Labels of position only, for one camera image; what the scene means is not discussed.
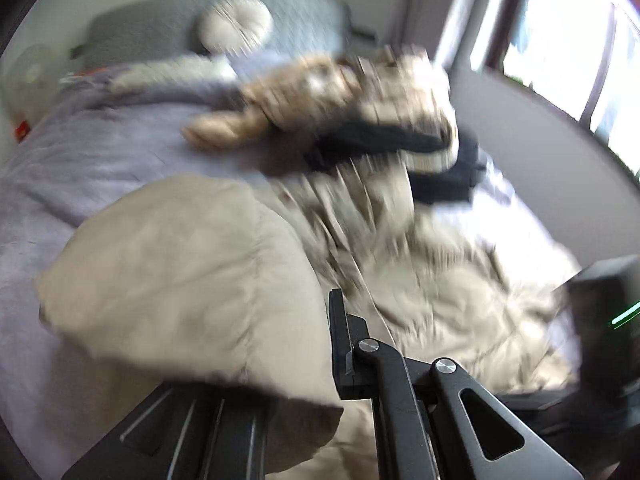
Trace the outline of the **lavender embossed bed blanket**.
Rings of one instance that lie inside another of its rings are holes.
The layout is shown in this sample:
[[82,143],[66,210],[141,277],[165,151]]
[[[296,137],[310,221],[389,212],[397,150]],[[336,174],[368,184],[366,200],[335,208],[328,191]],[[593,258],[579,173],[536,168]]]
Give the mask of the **lavender embossed bed blanket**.
[[[264,180],[265,145],[204,153],[179,126],[205,105],[222,105],[216,84],[113,96],[110,73],[79,78],[1,171],[1,416],[30,466],[57,479],[114,424],[96,419],[91,359],[43,321],[37,284],[78,228],[124,196],[177,174]],[[548,240],[521,204],[490,218],[483,243]]]

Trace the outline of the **window with dark frame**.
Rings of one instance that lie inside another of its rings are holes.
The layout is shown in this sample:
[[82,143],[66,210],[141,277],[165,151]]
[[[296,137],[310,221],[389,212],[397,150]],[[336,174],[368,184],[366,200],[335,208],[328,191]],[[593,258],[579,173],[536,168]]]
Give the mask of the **window with dark frame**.
[[486,0],[469,56],[639,177],[639,14],[628,0]]

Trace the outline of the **white round fan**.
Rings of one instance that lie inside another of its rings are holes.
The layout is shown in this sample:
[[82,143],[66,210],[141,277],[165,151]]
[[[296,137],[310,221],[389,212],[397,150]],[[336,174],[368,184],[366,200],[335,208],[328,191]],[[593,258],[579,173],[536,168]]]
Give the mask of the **white round fan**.
[[2,78],[2,96],[13,118],[33,127],[58,93],[64,62],[45,44],[28,47]]

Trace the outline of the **tan plaid garment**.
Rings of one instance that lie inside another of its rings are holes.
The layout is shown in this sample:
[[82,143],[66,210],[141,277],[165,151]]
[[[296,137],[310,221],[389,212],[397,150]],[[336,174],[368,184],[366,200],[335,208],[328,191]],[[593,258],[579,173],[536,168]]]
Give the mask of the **tan plaid garment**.
[[459,154],[449,92],[446,72],[414,44],[385,47],[376,58],[311,53],[243,82],[232,110],[195,117],[182,134],[199,148],[225,150],[272,129],[292,133],[340,120],[399,127],[436,143],[425,155],[402,148],[408,168],[438,174],[454,166]]

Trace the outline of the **black garment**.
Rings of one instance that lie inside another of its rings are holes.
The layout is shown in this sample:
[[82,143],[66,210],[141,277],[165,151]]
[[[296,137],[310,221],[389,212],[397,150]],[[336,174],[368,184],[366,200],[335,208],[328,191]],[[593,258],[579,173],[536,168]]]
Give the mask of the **black garment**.
[[312,170],[328,171],[349,159],[387,155],[404,160],[413,198],[427,205],[469,203],[487,171],[475,136],[461,133],[451,144],[406,127],[354,120],[331,125],[314,140],[305,160]]

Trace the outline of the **grey quilted headboard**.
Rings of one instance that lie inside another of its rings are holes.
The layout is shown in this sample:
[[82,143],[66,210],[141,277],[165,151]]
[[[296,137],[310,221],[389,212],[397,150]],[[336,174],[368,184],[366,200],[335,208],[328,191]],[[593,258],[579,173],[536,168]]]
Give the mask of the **grey quilted headboard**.
[[[198,23],[218,0],[142,0],[103,13],[89,25],[79,58],[85,70],[202,53]],[[260,0],[273,18],[268,50],[296,55],[342,52],[352,14],[341,0]]]

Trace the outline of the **beige puffer jacket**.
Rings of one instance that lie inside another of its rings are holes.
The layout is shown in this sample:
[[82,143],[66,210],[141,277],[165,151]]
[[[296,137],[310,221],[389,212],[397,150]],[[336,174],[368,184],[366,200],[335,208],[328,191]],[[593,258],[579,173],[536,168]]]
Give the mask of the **beige puffer jacket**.
[[488,245],[412,196],[395,159],[250,185],[177,174],[86,220],[37,284],[40,314],[91,359],[111,425],[157,382],[201,379],[278,399],[273,479],[373,479],[373,418],[341,401],[326,300],[408,358],[448,356],[487,389],[572,379],[548,326],[577,272],[561,245]]

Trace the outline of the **round cream cushion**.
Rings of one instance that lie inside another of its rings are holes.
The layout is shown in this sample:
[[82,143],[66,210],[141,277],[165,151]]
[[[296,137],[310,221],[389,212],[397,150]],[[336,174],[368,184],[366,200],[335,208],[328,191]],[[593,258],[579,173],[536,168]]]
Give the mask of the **round cream cushion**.
[[269,40],[273,17],[262,0],[218,0],[203,13],[196,30],[209,53],[249,54]]

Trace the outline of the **light grey-green garment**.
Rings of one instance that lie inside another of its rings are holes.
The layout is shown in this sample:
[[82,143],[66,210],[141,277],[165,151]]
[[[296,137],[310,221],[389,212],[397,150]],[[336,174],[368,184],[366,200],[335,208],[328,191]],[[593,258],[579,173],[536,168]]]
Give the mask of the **light grey-green garment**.
[[196,82],[229,82],[236,78],[238,75],[225,55],[210,58],[189,54],[129,65],[112,79],[110,91],[116,94],[136,93],[155,87]]

